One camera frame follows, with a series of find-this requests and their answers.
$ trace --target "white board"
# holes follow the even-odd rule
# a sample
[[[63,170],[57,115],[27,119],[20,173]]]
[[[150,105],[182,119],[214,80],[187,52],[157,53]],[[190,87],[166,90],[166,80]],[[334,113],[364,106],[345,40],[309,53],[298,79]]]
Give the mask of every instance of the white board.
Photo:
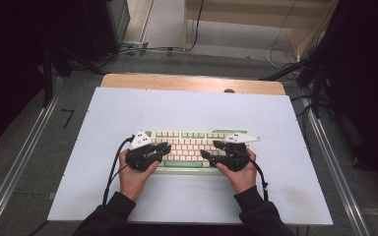
[[[261,138],[252,148],[282,221],[333,224],[288,96],[131,88],[95,90],[48,220],[83,220],[93,212],[119,145],[145,129],[248,130]],[[259,175],[257,183],[262,195]],[[108,198],[118,190],[116,178]],[[154,174],[129,221],[238,224],[233,194],[221,175]]]

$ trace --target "black cable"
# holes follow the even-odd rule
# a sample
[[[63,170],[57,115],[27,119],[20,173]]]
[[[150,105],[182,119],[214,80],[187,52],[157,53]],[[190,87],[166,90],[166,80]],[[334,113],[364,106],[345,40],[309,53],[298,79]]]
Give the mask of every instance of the black cable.
[[[260,177],[262,179],[262,186],[263,186],[263,200],[266,201],[266,202],[268,202],[269,201],[269,194],[268,194],[267,186],[269,185],[269,183],[266,183],[263,171],[260,168],[260,166],[256,163],[256,161],[254,161],[252,158],[249,158],[249,160],[250,160],[251,163],[253,163],[254,167],[257,170],[257,172],[259,172],[259,174],[260,174]]]
[[[299,114],[296,115],[296,118],[301,116],[303,113],[305,113],[305,111],[308,110],[309,108],[311,108],[311,105],[305,106],[305,108],[303,108],[303,111],[301,111]]]
[[[286,66],[293,65],[293,64],[294,64],[293,62],[286,63],[282,66],[282,69],[285,69]],[[285,77],[288,78],[289,80],[297,80],[297,76],[293,72],[291,72],[290,74],[294,77],[294,79],[289,78],[287,75],[285,75]]]
[[[115,165],[116,165],[116,161],[118,160],[119,153],[121,152],[122,148],[124,147],[124,145],[125,145],[127,142],[130,142],[130,143],[133,142],[134,137],[135,137],[135,136],[132,136],[132,137],[126,139],[124,142],[122,142],[122,144],[119,146],[118,151],[117,151],[116,154],[115,154],[115,158],[114,158],[114,160],[113,160],[112,168],[111,168],[111,171],[110,171],[110,173],[109,173],[108,183],[106,184],[106,189],[105,189],[105,192],[103,193],[103,200],[102,200],[102,205],[103,205],[103,206],[106,205],[106,200],[107,200],[107,198],[108,198],[108,193],[109,193],[109,186],[110,186],[110,184],[111,184],[112,181],[113,181],[113,177],[112,177],[112,175],[113,175],[113,171],[115,170]]]
[[[278,34],[278,36],[276,37],[276,39],[275,39],[275,43],[273,44],[273,47],[272,47],[272,48],[275,48],[276,43],[278,42],[278,38],[279,38],[279,36],[281,36],[282,29],[284,28],[284,23],[286,22],[287,17],[288,17],[288,16],[290,15],[290,13],[292,12],[293,7],[294,7],[294,5],[296,4],[296,2],[297,2],[297,0],[294,0],[292,6],[290,7],[289,12],[288,12],[287,15],[284,17],[284,20],[283,20],[283,23],[282,23],[282,26],[281,26],[281,30],[279,31],[279,34]],[[271,52],[270,52],[270,60],[272,61],[272,50],[271,50]]]
[[[201,14],[202,14],[202,8],[204,7],[204,0],[202,0],[201,3],[201,8],[199,9],[199,14],[198,14],[198,21],[196,23],[196,31],[195,31],[195,40],[192,44],[192,47],[189,49],[189,51],[192,51],[192,49],[195,47],[196,42],[198,41],[198,28],[199,28],[199,22],[201,20]]]
[[[116,55],[121,55],[121,54],[126,54],[126,53],[130,53],[130,52],[136,52],[136,51],[169,51],[169,50],[174,50],[174,51],[179,51],[179,52],[185,52],[183,51],[183,48],[181,47],[147,47],[147,48],[128,48],[128,49],[125,49],[125,50],[122,50],[120,51],[118,54]]]
[[[116,173],[112,176],[112,178],[111,178],[111,183],[112,183],[112,181],[115,179],[115,177],[119,174],[119,172],[121,172],[123,169],[125,169],[125,167],[127,167],[128,166],[128,164],[126,164],[124,167],[122,167],[121,169],[119,169],[118,171],[116,171]]]
[[[44,222],[42,222],[38,228],[36,228],[36,230],[30,234],[30,236],[34,236],[36,233],[39,232],[39,230],[41,230],[47,223],[49,223],[50,221],[49,220],[45,220]]]
[[[309,117],[309,111],[312,109],[312,105],[306,107],[306,114],[302,116],[302,127],[303,127],[303,139],[305,140],[306,146],[308,147],[309,157],[312,160],[311,145],[309,144],[308,136],[306,135],[306,123]]]
[[[290,101],[295,101],[295,100],[298,100],[300,98],[311,98],[311,97],[312,97],[312,95],[301,95],[301,96],[291,98]]]

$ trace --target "person's left hand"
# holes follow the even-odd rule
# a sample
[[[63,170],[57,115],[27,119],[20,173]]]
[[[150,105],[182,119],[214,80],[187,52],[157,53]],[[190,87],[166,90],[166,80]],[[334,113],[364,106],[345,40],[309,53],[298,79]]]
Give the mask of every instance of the person's left hand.
[[[119,153],[119,169],[127,165],[125,162],[125,155],[127,152],[128,149]],[[130,166],[125,167],[123,170],[121,170],[121,172],[119,172],[119,192],[135,202],[143,192],[147,179],[153,173],[155,173],[157,167],[158,161],[155,161],[152,165],[150,165],[145,172],[133,170]]]

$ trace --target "black sleeve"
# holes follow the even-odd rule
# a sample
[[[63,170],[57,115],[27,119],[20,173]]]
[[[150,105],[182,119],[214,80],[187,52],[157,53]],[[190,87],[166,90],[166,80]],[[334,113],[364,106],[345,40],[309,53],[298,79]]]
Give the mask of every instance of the black sleeve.
[[[241,221],[258,235],[294,236],[281,221],[278,209],[271,202],[264,202],[257,186],[234,196],[241,207]]]
[[[135,203],[116,192],[106,206],[98,206],[75,231],[74,236],[120,236],[127,228],[127,219]]]

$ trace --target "gray carpet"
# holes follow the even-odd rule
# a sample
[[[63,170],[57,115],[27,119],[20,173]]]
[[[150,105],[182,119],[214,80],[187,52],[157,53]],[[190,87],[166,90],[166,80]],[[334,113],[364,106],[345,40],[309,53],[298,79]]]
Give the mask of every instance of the gray carpet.
[[[168,56],[165,53],[154,52],[118,56],[103,67],[103,70],[111,73],[202,75],[232,79],[264,78],[275,72],[266,61],[187,54]],[[290,97],[296,97],[300,95],[299,89],[291,79],[293,77],[289,77],[290,79],[282,79],[284,88]],[[63,79],[64,88],[60,91],[54,111],[14,194],[2,213],[0,235],[29,235],[46,220],[52,204],[52,200],[47,198],[48,194],[57,191],[95,87],[100,85],[101,79],[102,76],[89,71],[74,72],[71,78]],[[1,138],[0,184],[28,136],[41,103],[42,94],[39,94]],[[294,101],[292,105],[296,113],[303,109],[300,100]],[[62,109],[75,110],[66,128],[63,127],[69,113]],[[325,109],[321,110],[321,115],[342,169],[360,208],[363,209],[366,223],[372,235],[378,235],[378,210],[373,210],[378,209],[378,174],[351,166],[353,155],[342,131],[335,121],[329,119]],[[309,123],[305,132],[310,141],[314,167],[334,220],[333,226],[310,228],[309,235],[353,235],[342,200]],[[49,222],[36,235],[72,235],[78,224]],[[301,235],[305,235],[305,227],[300,227],[299,230]]]

